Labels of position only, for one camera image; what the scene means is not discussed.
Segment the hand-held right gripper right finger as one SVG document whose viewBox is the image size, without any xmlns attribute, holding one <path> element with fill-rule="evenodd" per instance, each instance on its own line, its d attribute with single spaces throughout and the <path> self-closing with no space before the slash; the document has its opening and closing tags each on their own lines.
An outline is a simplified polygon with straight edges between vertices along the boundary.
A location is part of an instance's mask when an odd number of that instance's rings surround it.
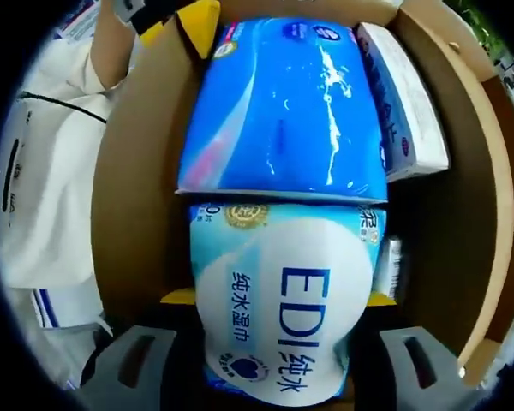
<svg viewBox="0 0 514 411">
<path fill-rule="evenodd" d="M 454 355 L 397 303 L 371 295 L 348 342 L 355 410 L 460 410 Z"/>
</svg>

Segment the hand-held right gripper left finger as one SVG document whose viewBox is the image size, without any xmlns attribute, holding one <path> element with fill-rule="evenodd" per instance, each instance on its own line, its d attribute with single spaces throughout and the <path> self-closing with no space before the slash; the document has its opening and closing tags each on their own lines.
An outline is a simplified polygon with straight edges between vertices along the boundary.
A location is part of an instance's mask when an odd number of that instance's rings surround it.
<svg viewBox="0 0 514 411">
<path fill-rule="evenodd" d="M 95 355 L 85 410 L 195 410 L 204 389 L 203 329 L 193 289 L 178 289 Z"/>
</svg>

